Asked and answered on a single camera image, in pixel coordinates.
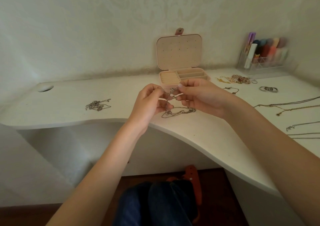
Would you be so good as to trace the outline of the person's left hand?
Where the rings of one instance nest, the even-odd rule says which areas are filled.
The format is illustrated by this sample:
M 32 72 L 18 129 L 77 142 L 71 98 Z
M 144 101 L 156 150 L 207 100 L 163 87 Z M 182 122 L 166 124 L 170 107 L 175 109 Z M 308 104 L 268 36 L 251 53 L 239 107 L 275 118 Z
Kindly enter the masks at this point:
M 128 123 L 132 124 L 139 132 L 144 133 L 154 115 L 170 111 L 174 108 L 168 101 L 172 97 L 165 92 L 162 98 L 146 97 L 146 87 L 159 87 L 156 84 L 148 84 L 139 93 L 133 106 L 133 110 L 128 118 Z

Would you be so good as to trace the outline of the person's right hand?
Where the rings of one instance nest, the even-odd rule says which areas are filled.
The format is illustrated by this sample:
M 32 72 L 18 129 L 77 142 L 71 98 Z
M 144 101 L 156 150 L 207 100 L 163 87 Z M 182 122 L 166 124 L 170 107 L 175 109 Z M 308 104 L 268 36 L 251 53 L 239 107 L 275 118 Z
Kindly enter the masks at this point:
M 225 119 L 228 112 L 241 103 L 241 100 L 234 94 L 218 87 L 210 81 L 198 78 L 190 78 L 181 81 L 179 84 L 189 87 L 199 87 L 199 95 L 185 95 L 178 93 L 176 88 L 174 95 L 182 105 L 195 108 L 204 113 Z

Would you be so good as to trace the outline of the person's left forearm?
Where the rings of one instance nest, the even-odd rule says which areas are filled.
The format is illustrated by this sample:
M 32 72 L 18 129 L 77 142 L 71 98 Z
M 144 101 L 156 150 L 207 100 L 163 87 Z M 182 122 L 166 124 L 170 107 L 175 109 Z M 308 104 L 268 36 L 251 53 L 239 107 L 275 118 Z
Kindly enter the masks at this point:
M 148 124 L 128 119 L 46 226 L 100 226 L 134 147 Z

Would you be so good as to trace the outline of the person's right forearm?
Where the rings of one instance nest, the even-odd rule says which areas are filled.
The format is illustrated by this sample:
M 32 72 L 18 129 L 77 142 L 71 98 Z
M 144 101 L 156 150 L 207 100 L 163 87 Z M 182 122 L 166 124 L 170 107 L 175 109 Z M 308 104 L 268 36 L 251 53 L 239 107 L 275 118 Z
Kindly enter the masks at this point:
M 224 119 L 308 226 L 320 226 L 320 158 L 243 100 L 226 103 Z

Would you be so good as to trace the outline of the open pink jewellery box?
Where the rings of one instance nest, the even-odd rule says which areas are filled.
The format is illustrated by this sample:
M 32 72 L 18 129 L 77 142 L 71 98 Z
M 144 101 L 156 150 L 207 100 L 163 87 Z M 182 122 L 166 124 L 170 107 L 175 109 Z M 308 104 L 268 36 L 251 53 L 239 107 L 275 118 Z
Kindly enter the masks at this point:
M 183 34 L 178 28 L 173 36 L 161 37 L 156 43 L 160 83 L 164 89 L 176 88 L 190 78 L 210 81 L 205 70 L 199 68 L 202 60 L 202 37 L 199 34 Z

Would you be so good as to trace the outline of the white cosmetic tube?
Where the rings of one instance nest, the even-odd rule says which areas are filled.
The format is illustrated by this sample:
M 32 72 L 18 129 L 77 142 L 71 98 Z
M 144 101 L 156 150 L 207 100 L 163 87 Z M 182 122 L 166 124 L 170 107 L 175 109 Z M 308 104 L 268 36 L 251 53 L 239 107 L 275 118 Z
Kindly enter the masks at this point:
M 248 52 L 248 55 L 247 55 L 246 60 L 245 60 L 245 65 L 244 65 L 244 68 L 246 70 L 249 69 L 251 64 L 252 64 L 252 60 L 253 60 L 253 57 L 255 55 L 255 50 L 256 50 L 257 46 L 258 46 L 257 43 L 252 43 L 251 46 L 250 46 L 250 50 Z

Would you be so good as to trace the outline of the purple cosmetic tube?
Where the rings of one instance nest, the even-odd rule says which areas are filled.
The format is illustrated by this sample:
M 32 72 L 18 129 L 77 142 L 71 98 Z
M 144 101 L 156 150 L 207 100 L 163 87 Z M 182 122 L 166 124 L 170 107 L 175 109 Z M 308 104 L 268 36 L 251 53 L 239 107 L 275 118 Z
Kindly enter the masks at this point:
M 248 54 L 253 41 L 255 40 L 256 32 L 250 32 L 248 35 L 248 40 L 245 47 L 245 53 Z

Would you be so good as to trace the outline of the clear acrylic organizer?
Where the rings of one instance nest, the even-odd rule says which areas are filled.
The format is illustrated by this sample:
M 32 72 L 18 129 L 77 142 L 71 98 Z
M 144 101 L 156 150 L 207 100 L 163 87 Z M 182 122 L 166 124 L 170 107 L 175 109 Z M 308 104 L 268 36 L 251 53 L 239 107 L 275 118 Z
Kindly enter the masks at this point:
M 276 50 L 272 57 L 248 58 L 241 52 L 236 69 L 250 79 L 264 79 L 292 75 L 298 66 L 290 50 L 284 47 Z

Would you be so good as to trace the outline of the row of colourful makeup sponges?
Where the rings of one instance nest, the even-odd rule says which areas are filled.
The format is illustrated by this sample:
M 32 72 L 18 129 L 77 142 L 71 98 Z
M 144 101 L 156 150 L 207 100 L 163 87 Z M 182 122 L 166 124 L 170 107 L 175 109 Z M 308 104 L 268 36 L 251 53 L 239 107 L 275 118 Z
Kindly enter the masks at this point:
M 254 40 L 258 46 L 252 60 L 253 65 L 260 64 L 262 67 L 280 67 L 287 59 L 289 39 L 287 37 L 274 37 Z

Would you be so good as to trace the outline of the orange slipper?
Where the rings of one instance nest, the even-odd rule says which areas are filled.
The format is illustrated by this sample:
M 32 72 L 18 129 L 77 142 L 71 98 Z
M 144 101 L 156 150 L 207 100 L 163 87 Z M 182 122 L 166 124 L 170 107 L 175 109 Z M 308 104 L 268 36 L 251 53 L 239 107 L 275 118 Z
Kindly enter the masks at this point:
M 197 217 L 192 220 L 192 224 L 195 225 L 199 221 L 199 218 L 200 218 L 199 208 L 202 205 L 202 188 L 201 188 L 197 168 L 192 164 L 186 166 L 185 174 L 182 175 L 182 179 L 190 181 L 193 186 L 195 203 L 197 205 Z

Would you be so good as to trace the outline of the person's legs in blue jeans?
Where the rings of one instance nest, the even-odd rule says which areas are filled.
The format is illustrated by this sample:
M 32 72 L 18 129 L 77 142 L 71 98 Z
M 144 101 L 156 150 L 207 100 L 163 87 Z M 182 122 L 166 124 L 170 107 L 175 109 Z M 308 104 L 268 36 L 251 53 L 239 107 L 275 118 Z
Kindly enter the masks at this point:
M 190 181 L 143 182 L 122 193 L 112 226 L 193 226 L 198 216 Z

